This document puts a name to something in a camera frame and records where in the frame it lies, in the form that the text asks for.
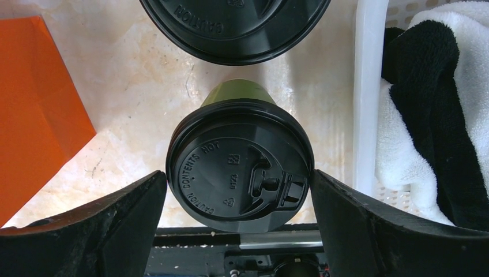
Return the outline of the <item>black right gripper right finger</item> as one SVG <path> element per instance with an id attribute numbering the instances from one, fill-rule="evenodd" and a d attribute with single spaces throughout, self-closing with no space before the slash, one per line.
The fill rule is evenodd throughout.
<path id="1" fill-rule="evenodd" d="M 311 196 L 331 276 L 487 276 L 488 233 L 409 214 L 320 170 Z"/>

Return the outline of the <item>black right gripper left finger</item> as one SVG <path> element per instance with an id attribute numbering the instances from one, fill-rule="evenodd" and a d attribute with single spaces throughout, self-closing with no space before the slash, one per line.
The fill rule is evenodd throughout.
<path id="1" fill-rule="evenodd" d="M 167 178 L 154 171 L 104 197 L 1 230 L 2 276 L 143 276 Z"/>

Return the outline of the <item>orange paper bag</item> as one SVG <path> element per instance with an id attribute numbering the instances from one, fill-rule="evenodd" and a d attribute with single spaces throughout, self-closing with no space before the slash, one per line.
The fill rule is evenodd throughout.
<path id="1" fill-rule="evenodd" d="M 43 19 L 1 20 L 1 223 L 95 133 Z"/>

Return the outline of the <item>black plastic cup lid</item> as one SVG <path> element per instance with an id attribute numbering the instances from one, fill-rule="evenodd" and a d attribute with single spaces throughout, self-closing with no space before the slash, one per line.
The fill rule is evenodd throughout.
<path id="1" fill-rule="evenodd" d="M 303 40 L 328 0 L 141 0 L 158 29 L 204 61 L 245 66 L 284 54 Z"/>
<path id="2" fill-rule="evenodd" d="M 198 222 L 232 233 L 266 233 L 301 209 L 314 155 L 305 130 L 279 106 L 225 100 L 181 120 L 166 170 L 174 197 Z"/>

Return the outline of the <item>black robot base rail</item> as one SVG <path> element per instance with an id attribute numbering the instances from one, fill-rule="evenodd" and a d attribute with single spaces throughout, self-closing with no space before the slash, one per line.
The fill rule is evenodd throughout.
<path id="1" fill-rule="evenodd" d="M 330 276 L 315 223 L 263 234 L 159 228 L 145 276 Z"/>

